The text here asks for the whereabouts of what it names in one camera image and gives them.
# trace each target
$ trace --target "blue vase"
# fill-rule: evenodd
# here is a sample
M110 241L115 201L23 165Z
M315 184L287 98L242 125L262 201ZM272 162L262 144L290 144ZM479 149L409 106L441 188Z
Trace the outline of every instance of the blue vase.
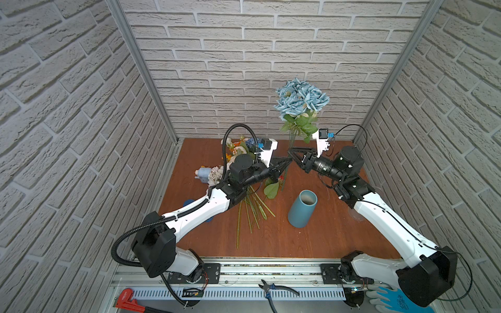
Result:
M313 214L313 210L315 210L317 202L317 195L313 191L301 191L289 210L289 223L296 228L305 227Z

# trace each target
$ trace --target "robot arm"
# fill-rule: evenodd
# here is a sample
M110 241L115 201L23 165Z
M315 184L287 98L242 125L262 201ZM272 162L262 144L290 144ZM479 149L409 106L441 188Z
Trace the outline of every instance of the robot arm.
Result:
M412 228L358 175L364 160L356 147L343 147L334 160L321 156L320 150L328 146L321 131L314 135L321 147L291 148L289 155L305 172L314 170L331 178L339 199L371 222L403 259L380 259L355 251L341 259L341 276L345 282L358 277L382 281L401 289L417 305L429 305L454 285L456 254L447 246L438 251L433 241Z
M254 164L250 155L241 154L229 166L228 175L210 187L205 196L162 216L156 212L148 214L140 226L142 229L136 227L128 232L128 235L136 233L131 249L140 263L134 263L133 266L142 266L150 277L172 271L189 277L191 282L196 281L201 275L203 261L194 251L182 250L176 247L176 243L207 219L240 203L250 185L267 178L278 181L292 158L272 159L272 151L276 147L275 140L263 140L261 162ZM124 260L116 254L119 243L119 240L115 242L112 257L124 264Z
M396 214L374 189L358 174L364 164L356 147L346 146L334 160L323 157L329 146L327 129L313 135L317 148L291 148L290 157L271 158L277 147L275 140L264 140L260 147L261 162L254 164L248 154L239 155L227 175L197 201L174 212L159 216L148 214L141 226L121 237L112 246L112 257L121 264L142 266L150 277L166 271L179 272L196 281L202 272L203 261L192 250L176 247L188 232L209 219L235 206L246 196L247 187L267 178L277 181L294 160L309 173L317 171L332 179L332 188L339 199L370 221L396 248L402 261L368 256L355 251L341 259L340 274L346 278L369 277L400 288L409 299L427 306L454 284L457 256L450 248L436 244L413 229ZM131 249L140 263L120 258L117 248L121 241L136 233Z

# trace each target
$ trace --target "wire cutters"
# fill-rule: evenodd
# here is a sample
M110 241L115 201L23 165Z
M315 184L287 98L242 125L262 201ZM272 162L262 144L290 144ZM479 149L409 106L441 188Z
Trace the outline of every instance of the wire cutters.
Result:
M277 313L277 310L275 309L275 306L273 305L273 300L272 300L272 295L270 294L270 289L281 289L281 290L287 290L292 292L293 294L299 296L299 292L295 291L292 288L285 287L285 286L276 286L274 283L271 285L268 285L264 279L261 279L263 284L259 285L259 287L265 291L265 298L268 299L268 302L270 303L270 306L272 307L273 313Z

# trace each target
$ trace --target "white flower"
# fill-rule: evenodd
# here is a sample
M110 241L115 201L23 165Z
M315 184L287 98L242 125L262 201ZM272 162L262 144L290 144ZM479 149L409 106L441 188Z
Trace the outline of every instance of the white flower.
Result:
M237 147L235 147L234 152L235 152L235 155L246 154L247 150L245 150L245 148L242 146L237 146Z
M215 186L221 181L222 166L213 167L209 173L209 186Z
M226 146L231 146L233 143L231 142L231 138L226 138Z

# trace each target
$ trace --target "wooden table surface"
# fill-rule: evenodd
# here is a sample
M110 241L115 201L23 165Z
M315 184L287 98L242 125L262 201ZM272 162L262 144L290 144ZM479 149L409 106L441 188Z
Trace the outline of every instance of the wooden table surface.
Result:
M205 195L207 184L195 179L195 170L204 166L222 165L220 139L185 139L174 171L169 181L159 213L177 210L188 199ZM288 141L279 140L273 156L287 155ZM314 147L296 141L296 146ZM331 146L334 153L349 141L338 141ZM365 172L360 174L364 179ZM306 227L295 228L289 224L287 213L299 195L309 189L316 193L318 203ZM264 200L263 187L258 191ZM193 249L200 256L251 256L251 257L307 257L341 258L354 250L381 258L399 258L395 248L368 221L356 221L348 215L348 206L327 189L314 172L306 174L295 163L289 167L286 183L275 199L265 201L276 217L267 214L268 220L259 221L250 234L247 214L242 206L240 241L236 248L238 205L218 214L211 222L205 222L188 233L178 247Z

